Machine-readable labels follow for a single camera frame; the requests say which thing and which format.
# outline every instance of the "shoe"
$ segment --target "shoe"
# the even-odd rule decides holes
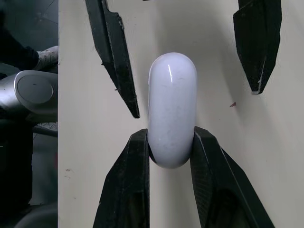
[[[38,51],[39,59],[33,70],[42,70],[49,65],[58,62],[58,46],[50,47],[44,51]]]

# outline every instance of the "white table surface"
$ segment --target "white table surface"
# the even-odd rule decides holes
[[[243,168],[277,228],[303,227],[304,4],[282,0],[276,67],[252,96],[237,56],[237,0],[109,0],[123,18],[140,119],[133,119],[95,50],[84,0],[59,2],[59,227],[90,228],[105,177],[130,135],[147,127],[154,59],[181,52],[198,70],[196,125]],[[229,107],[236,102],[236,107]],[[151,228],[200,227],[189,163],[150,162]]]

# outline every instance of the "white pill-shaped object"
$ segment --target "white pill-shaped object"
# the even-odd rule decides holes
[[[152,159],[161,167],[182,166],[194,137],[197,73],[180,53],[158,57],[149,73],[148,142]]]

